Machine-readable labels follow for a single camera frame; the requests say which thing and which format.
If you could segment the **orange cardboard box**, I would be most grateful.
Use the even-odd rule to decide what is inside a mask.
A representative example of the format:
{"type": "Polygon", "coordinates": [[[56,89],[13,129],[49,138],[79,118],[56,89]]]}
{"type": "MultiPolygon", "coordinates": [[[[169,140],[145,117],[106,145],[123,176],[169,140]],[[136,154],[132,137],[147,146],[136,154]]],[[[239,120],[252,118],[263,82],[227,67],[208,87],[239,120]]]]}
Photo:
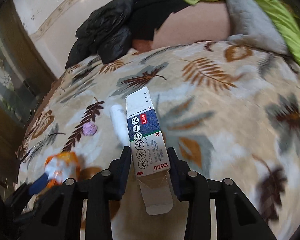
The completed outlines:
{"type": "Polygon", "coordinates": [[[78,179],[81,170],[75,152],[62,152],[46,159],[44,172],[47,175],[47,188],[61,185],[69,178],[78,179]]]}

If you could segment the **blue white medicine box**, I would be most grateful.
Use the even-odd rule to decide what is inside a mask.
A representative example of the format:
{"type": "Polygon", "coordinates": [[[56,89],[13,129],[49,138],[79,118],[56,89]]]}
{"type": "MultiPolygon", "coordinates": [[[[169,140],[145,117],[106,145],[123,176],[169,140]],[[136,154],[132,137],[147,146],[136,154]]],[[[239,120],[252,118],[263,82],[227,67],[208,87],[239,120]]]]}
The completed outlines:
{"type": "Polygon", "coordinates": [[[146,212],[151,216],[168,213],[173,207],[167,178],[171,166],[147,87],[126,96],[126,110],[134,171],[146,212]]]}

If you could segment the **white plastic tube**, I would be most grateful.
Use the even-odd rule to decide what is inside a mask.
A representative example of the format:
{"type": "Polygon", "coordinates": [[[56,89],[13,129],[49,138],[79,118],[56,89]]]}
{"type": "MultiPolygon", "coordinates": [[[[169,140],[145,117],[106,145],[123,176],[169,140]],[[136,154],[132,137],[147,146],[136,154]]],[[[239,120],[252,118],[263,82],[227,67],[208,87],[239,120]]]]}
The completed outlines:
{"type": "Polygon", "coordinates": [[[114,132],[123,147],[130,146],[126,112],[121,105],[110,108],[110,119],[114,132]]]}

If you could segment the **purple crumpled ball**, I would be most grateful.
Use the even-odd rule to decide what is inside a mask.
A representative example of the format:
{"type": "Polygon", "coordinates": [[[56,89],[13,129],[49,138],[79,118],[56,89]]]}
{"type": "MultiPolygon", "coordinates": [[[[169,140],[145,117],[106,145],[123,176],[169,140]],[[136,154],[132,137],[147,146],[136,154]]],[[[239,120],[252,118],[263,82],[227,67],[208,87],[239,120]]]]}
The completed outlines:
{"type": "Polygon", "coordinates": [[[97,126],[94,122],[86,122],[82,126],[84,136],[93,136],[97,132],[97,126]]]}

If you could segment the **leaf-patterned plush blanket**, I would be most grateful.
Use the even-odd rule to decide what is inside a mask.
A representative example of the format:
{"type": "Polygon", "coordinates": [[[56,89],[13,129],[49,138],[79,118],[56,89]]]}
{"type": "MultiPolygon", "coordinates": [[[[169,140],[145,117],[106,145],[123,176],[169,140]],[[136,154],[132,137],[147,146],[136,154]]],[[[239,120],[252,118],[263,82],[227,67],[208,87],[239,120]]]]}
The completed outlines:
{"type": "Polygon", "coordinates": [[[231,178],[277,239],[300,225],[300,67],[227,42],[132,52],[110,64],[91,56],[65,71],[23,142],[18,184],[35,181],[46,159],[74,151],[84,178],[108,167],[122,145],[113,105],[149,89],[165,144],[206,178],[231,178]],[[97,132],[84,136],[94,122],[97,132]]]}

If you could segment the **wooden glass cabinet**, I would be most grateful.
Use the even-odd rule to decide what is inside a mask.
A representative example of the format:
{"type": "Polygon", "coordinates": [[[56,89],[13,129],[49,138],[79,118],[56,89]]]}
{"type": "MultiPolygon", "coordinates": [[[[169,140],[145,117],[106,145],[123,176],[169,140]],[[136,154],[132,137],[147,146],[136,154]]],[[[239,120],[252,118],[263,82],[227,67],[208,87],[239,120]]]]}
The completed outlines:
{"type": "Polygon", "coordinates": [[[56,80],[17,14],[13,0],[0,7],[0,196],[13,192],[26,129],[56,80]]]}

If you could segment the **black puffer jacket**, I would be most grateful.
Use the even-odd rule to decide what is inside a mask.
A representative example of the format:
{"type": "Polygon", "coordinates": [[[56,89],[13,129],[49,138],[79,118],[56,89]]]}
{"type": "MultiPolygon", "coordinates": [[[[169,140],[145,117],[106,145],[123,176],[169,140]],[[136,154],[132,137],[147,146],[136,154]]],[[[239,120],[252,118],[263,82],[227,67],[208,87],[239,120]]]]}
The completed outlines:
{"type": "Polygon", "coordinates": [[[127,54],[132,46],[132,32],[127,20],[133,0],[113,0],[93,11],[76,31],[66,69],[91,55],[98,55],[102,63],[111,63],[127,54]]]}

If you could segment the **grey quilted pillow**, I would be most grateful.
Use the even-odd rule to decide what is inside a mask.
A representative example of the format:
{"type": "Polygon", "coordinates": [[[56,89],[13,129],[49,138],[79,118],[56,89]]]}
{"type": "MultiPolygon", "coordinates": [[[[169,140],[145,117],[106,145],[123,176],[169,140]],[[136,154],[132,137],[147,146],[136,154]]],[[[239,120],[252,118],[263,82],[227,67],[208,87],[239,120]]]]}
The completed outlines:
{"type": "Polygon", "coordinates": [[[289,55],[288,47],[268,15],[254,0],[226,0],[233,34],[228,41],[289,55]]]}

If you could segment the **brown sofa bed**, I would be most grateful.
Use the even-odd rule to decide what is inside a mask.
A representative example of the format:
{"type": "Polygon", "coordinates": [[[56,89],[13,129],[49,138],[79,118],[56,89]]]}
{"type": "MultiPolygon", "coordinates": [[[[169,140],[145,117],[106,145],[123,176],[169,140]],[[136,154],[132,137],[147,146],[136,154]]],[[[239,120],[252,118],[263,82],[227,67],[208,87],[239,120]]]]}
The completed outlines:
{"type": "Polygon", "coordinates": [[[199,2],[170,14],[154,31],[153,40],[134,39],[132,48],[143,53],[200,41],[222,41],[230,35],[231,23],[226,2],[199,2]]]}

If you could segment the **black sweater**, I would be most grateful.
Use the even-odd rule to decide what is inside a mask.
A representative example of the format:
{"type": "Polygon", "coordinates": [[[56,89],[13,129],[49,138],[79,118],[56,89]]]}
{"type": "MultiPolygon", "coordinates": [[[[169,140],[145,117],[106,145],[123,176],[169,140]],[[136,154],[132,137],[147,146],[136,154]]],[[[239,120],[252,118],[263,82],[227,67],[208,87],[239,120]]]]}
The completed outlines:
{"type": "Polygon", "coordinates": [[[190,5],[184,0],[133,0],[128,27],[134,40],[152,41],[170,14],[190,5]]]}

